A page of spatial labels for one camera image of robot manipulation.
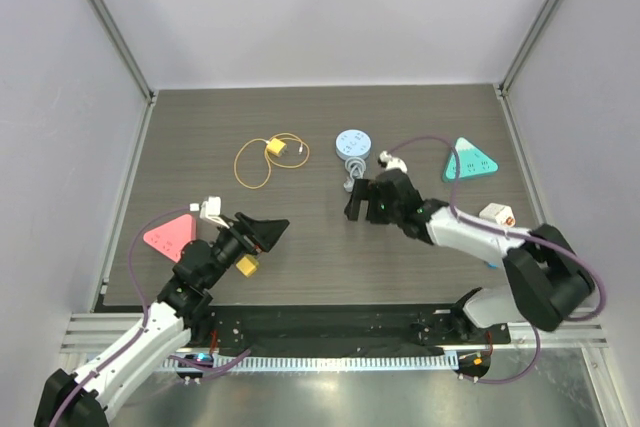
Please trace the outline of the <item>yellow cube plug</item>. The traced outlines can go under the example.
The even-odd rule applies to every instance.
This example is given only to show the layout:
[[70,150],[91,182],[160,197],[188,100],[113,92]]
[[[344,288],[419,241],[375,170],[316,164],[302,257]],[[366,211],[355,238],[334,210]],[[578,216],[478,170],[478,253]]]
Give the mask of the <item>yellow cube plug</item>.
[[244,255],[240,260],[236,262],[236,268],[246,278],[249,278],[257,272],[259,268],[259,260],[253,255]]

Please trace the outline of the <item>round light blue power strip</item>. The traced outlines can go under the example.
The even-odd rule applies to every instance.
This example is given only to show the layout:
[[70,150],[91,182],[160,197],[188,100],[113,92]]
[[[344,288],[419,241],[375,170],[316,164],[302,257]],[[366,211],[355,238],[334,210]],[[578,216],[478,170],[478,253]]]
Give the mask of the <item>round light blue power strip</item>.
[[339,133],[335,139],[335,151],[342,160],[360,158],[366,160],[371,152],[370,136],[359,129],[347,129]]

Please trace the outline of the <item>pink triangular power socket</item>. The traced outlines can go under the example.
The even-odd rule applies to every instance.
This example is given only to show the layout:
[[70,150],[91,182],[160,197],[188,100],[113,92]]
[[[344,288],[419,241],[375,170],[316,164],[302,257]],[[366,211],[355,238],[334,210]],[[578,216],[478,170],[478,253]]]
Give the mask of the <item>pink triangular power socket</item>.
[[183,214],[143,235],[143,241],[169,260],[177,263],[184,247],[196,239],[196,219]]

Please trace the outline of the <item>teal triangular power socket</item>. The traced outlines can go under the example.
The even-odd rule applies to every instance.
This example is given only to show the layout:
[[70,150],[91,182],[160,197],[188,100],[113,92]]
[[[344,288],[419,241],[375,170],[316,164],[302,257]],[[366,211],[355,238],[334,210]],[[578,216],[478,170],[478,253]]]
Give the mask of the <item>teal triangular power socket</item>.
[[452,183],[456,179],[469,180],[496,174],[498,163],[484,151],[464,137],[454,144],[456,153],[451,154],[442,174],[442,180]]

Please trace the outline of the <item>white cube plug with sticker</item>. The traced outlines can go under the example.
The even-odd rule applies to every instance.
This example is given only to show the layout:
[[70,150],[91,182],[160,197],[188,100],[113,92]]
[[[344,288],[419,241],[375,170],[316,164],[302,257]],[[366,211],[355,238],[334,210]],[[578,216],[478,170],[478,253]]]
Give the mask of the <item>white cube plug with sticker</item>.
[[514,212],[509,205],[489,203],[479,212],[478,216],[483,220],[502,226],[513,227],[516,225]]

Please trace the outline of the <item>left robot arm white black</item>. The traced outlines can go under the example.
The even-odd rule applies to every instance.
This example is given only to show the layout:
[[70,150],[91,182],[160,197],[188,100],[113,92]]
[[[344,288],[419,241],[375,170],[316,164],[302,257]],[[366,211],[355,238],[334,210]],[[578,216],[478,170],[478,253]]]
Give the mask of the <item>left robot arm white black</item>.
[[93,360],[47,378],[35,425],[107,426],[165,359],[210,339],[211,288],[230,267],[269,252],[290,225],[241,212],[221,221],[214,241],[194,239],[182,246],[170,280],[154,302],[143,303],[140,320]]

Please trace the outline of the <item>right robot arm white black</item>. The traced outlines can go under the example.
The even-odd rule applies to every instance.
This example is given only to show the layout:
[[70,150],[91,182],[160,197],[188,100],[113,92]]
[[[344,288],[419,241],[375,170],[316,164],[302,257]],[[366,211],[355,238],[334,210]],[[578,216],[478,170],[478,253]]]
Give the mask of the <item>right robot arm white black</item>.
[[505,228],[466,215],[445,201],[423,198],[400,169],[355,180],[346,218],[357,220],[362,206],[371,224],[395,225],[408,238],[504,270],[506,285],[474,288],[451,306],[451,330],[462,342],[474,342],[493,326],[518,321],[553,332],[573,320],[574,311],[596,290],[595,278],[557,228]]

